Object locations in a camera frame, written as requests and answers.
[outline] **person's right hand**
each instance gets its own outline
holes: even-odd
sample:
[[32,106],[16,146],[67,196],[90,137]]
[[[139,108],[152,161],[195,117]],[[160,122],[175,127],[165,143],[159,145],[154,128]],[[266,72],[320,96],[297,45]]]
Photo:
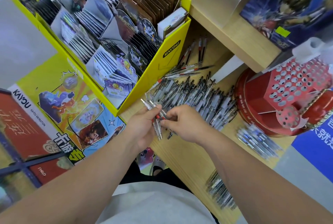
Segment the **person's right hand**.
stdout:
[[200,114],[188,105],[172,108],[166,115],[170,120],[162,120],[161,126],[176,132],[187,142],[200,144],[205,133],[212,129]]

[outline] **black pants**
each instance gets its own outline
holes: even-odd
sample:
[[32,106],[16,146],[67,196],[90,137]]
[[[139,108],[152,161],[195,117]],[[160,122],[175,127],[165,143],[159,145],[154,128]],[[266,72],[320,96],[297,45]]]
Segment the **black pants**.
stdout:
[[[129,184],[133,182],[143,182],[143,181],[162,182],[184,189],[192,193],[190,189],[169,168],[159,172],[156,176],[148,176],[140,172],[140,168],[135,161],[131,163],[131,166],[129,167],[127,173],[121,180],[120,184],[122,185],[122,184]],[[217,218],[213,214],[211,215],[213,216],[215,222],[219,223]]]

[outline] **shoe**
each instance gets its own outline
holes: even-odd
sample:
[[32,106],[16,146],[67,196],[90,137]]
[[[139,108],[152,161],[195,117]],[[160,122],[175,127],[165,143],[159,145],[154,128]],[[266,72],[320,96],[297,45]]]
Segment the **shoe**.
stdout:
[[155,156],[154,161],[152,162],[152,167],[150,168],[149,175],[153,176],[154,171],[164,170],[166,166],[166,163],[164,163],[159,156]]

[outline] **cloud graphic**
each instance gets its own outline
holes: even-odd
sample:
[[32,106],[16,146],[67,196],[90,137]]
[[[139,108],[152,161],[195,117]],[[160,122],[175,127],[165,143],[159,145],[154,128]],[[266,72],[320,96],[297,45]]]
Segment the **cloud graphic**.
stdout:
[[84,95],[84,96],[82,96],[81,100],[82,100],[84,103],[85,103],[86,101],[88,101],[88,100],[89,100],[88,95]]

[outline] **hand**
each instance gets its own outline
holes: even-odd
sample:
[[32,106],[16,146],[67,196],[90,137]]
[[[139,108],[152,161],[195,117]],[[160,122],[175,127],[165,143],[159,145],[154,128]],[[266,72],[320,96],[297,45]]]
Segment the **hand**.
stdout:
[[187,142],[200,145],[205,133],[212,129],[200,114],[188,105],[172,108],[166,115],[170,120],[162,120],[161,125],[176,132]]
[[157,105],[152,110],[144,107],[129,119],[124,133],[134,141],[138,153],[144,151],[152,143],[155,136],[152,119],[161,109],[161,105]]

